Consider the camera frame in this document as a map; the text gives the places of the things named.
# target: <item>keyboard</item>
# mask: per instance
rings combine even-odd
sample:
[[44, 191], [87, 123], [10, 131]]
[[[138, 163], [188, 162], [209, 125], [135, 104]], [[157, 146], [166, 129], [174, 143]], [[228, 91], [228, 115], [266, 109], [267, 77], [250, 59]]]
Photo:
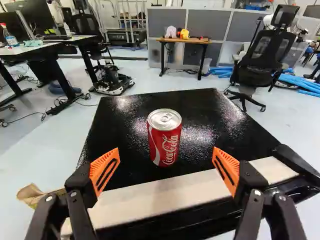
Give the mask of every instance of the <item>keyboard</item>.
[[66, 35], [46, 35], [43, 36], [43, 40], [68, 40], [71, 39], [71, 36]]

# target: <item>can lid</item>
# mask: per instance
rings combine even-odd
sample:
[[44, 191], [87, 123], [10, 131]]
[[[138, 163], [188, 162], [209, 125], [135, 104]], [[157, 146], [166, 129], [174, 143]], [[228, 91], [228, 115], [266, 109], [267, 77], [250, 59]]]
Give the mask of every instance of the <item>can lid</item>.
[[154, 110], [148, 116], [150, 126], [160, 131], [173, 130], [181, 124], [181, 121], [180, 114], [169, 108]]

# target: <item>pull tab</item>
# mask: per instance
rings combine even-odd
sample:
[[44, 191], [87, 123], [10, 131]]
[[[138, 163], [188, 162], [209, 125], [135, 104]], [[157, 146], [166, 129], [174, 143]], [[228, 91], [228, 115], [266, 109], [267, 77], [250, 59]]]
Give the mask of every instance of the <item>pull tab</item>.
[[172, 119], [173, 115], [170, 112], [166, 112], [164, 114], [162, 114], [162, 116], [160, 117], [161, 122], [168, 122]]

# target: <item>white stuffed toy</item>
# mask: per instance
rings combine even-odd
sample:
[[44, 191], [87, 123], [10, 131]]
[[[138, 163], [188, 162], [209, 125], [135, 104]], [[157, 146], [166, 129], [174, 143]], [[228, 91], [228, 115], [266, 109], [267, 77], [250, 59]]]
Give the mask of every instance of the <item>white stuffed toy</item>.
[[165, 38], [176, 38], [177, 37], [177, 29], [174, 26], [168, 26], [168, 28], [166, 29], [166, 34], [164, 36]]

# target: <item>yellow object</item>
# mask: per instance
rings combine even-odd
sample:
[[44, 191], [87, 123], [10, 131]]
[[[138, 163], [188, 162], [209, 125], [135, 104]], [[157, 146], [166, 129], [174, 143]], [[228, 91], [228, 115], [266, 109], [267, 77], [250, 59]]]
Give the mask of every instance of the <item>yellow object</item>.
[[187, 29], [182, 29], [180, 32], [181, 39], [189, 39], [189, 31]]

